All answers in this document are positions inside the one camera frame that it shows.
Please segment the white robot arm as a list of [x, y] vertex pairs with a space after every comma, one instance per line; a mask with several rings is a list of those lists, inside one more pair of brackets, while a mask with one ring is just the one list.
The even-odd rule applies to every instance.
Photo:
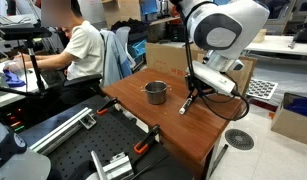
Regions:
[[223, 75], [233, 70], [241, 52], [268, 20], [269, 8], [258, 0], [232, 0], [217, 5], [212, 0], [170, 0], [181, 15], [188, 40], [207, 52], [205, 64], [188, 61], [193, 87], [205, 84], [224, 95], [235, 95], [235, 83]]

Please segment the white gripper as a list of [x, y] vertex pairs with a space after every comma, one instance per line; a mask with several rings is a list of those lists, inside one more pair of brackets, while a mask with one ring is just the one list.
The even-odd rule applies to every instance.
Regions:
[[[205, 83], [197, 86], [199, 97], [206, 97], [213, 94], [214, 89], [224, 95], [232, 94], [235, 87], [235, 83], [232, 80], [228, 79], [224, 75], [221, 75], [218, 71], [210, 68], [206, 64], [202, 64], [201, 62], [193, 61], [192, 65], [194, 77]], [[195, 89], [193, 80], [189, 78], [188, 90], [190, 93], [188, 97], [192, 100], [196, 99], [196, 95], [194, 94]]]

